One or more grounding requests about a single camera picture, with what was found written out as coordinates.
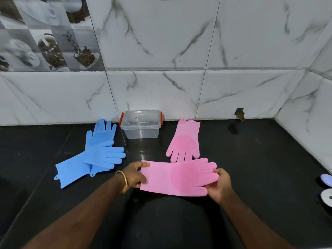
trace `wall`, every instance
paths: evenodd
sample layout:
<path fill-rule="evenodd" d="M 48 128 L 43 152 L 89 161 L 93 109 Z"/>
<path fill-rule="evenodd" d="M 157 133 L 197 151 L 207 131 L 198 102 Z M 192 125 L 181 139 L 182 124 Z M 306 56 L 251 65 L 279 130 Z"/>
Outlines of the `wall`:
<path fill-rule="evenodd" d="M 332 35 L 332 0 L 1 0 L 0 12 L 0 125 L 128 109 L 274 117 Z"/>
<path fill-rule="evenodd" d="M 332 38 L 313 62 L 311 71 L 301 79 L 276 116 L 280 125 L 330 173 L 332 173 L 331 42 Z"/>

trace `forearm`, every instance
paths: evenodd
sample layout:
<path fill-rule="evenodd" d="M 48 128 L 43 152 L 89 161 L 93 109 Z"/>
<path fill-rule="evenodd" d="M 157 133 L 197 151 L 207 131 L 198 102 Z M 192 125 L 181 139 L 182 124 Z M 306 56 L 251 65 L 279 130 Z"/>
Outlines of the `forearm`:
<path fill-rule="evenodd" d="M 262 222 L 233 190 L 222 199 L 220 205 L 246 248 L 294 249 Z"/>
<path fill-rule="evenodd" d="M 34 237 L 24 249 L 87 248 L 111 202 L 123 190 L 124 182 L 121 174 L 110 178 L 79 205 Z"/>

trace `purple object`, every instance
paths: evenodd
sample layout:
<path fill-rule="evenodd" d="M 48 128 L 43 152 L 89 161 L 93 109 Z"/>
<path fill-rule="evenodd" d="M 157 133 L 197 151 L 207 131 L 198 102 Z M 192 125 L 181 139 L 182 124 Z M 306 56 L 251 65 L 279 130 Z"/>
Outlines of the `purple object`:
<path fill-rule="evenodd" d="M 323 183 L 325 183 L 327 186 L 332 188 L 332 176 L 328 175 L 328 174 L 322 174 L 320 176 L 321 180 L 323 181 Z"/>

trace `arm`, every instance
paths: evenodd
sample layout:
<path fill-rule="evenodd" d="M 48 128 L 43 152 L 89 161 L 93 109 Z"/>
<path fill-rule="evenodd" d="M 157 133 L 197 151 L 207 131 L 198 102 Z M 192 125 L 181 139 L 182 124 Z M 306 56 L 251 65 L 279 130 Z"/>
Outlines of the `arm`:
<path fill-rule="evenodd" d="M 124 170 L 130 187 L 139 188 L 147 183 L 146 177 L 138 169 L 149 163 L 130 163 Z M 38 248 L 88 248 L 97 232 L 111 202 L 125 189 L 122 174 L 116 174 L 82 201 L 35 236 L 23 249 Z"/>
<path fill-rule="evenodd" d="M 294 249 L 239 198 L 225 170 L 214 169 L 214 172 L 219 174 L 219 179 L 206 185 L 208 195 L 222 207 L 246 248 Z"/>

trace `red handle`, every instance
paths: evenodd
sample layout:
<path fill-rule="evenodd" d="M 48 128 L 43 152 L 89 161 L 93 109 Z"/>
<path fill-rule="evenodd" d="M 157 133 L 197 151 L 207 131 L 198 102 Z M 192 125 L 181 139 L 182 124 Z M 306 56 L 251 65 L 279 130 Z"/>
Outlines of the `red handle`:
<path fill-rule="evenodd" d="M 123 118 L 123 113 L 121 113 L 121 117 L 120 117 L 120 121 L 119 121 L 119 127 L 121 127 L 122 118 Z"/>

